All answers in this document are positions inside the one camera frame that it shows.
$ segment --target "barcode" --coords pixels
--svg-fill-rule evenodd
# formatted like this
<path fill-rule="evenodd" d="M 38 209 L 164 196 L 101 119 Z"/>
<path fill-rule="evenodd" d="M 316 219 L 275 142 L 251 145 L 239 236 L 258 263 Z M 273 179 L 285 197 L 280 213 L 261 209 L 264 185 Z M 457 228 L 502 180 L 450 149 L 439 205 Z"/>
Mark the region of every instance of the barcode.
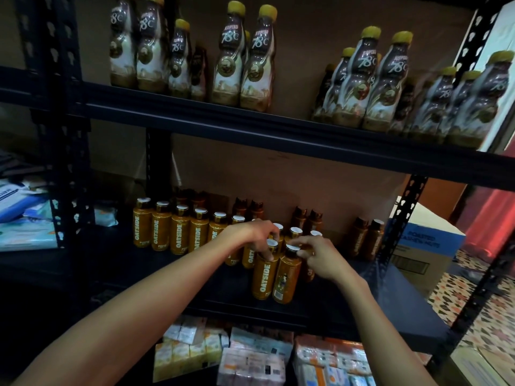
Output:
<path fill-rule="evenodd" d="M 391 260 L 392 264 L 400 270 L 415 272 L 416 274 L 424 275 L 428 270 L 429 263 L 408 259 L 399 255 L 393 255 Z"/>

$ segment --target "person's left arm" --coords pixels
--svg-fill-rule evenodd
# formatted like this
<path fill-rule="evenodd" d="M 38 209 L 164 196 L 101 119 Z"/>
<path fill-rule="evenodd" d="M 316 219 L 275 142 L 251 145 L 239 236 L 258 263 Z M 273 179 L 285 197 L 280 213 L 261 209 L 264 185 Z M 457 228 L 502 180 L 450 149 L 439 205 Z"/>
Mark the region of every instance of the person's left arm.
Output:
<path fill-rule="evenodd" d="M 163 336 L 226 257 L 246 243 L 271 256 L 270 221 L 229 226 L 111 299 L 50 344 L 13 386 L 114 385 Z"/>

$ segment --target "tile floor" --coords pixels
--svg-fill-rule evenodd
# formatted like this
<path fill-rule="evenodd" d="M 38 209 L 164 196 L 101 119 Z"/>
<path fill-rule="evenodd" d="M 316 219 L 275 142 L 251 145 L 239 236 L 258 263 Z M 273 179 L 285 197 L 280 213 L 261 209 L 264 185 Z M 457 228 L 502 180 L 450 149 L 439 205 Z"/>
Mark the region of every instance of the tile floor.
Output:
<path fill-rule="evenodd" d="M 486 271 L 488 265 L 459 251 L 461 266 Z M 449 325 L 473 292 L 475 285 L 467 279 L 445 273 L 428 301 Z M 499 288 L 506 294 L 493 295 L 474 321 L 460 345 L 485 348 L 510 363 L 515 373 L 515 281 L 504 278 Z"/>

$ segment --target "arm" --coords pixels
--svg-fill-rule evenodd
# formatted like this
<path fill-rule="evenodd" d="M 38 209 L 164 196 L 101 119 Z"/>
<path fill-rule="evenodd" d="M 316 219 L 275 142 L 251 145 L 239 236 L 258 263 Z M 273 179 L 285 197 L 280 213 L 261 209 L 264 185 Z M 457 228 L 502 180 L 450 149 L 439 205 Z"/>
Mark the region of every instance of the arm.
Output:
<path fill-rule="evenodd" d="M 332 280 L 347 300 L 378 384 L 436 386 L 422 363 L 384 315 L 367 282 L 349 266 L 329 239 L 306 236 L 293 239 L 290 244 L 311 245 L 314 253 L 300 250 L 297 254 L 307 259 L 308 266 L 317 275 Z"/>
<path fill-rule="evenodd" d="M 50 344 L 15 386 L 113 385 L 175 321 L 228 254 L 251 242 L 265 257 L 270 221 L 227 227 L 196 251 L 98 308 Z"/>

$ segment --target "person's right arm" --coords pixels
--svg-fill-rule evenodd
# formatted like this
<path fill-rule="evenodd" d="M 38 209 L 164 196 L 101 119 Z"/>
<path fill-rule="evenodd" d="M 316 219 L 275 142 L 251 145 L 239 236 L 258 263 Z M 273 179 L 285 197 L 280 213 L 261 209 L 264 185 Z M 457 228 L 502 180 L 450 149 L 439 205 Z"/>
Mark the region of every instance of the person's right arm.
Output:
<path fill-rule="evenodd" d="M 386 318 L 367 282 L 345 261 L 331 240 L 320 236 L 293 239 L 291 245 L 309 244 L 313 252 L 299 257 L 325 279 L 333 281 L 347 300 L 376 383 L 383 386 L 435 386 L 433 378 Z"/>

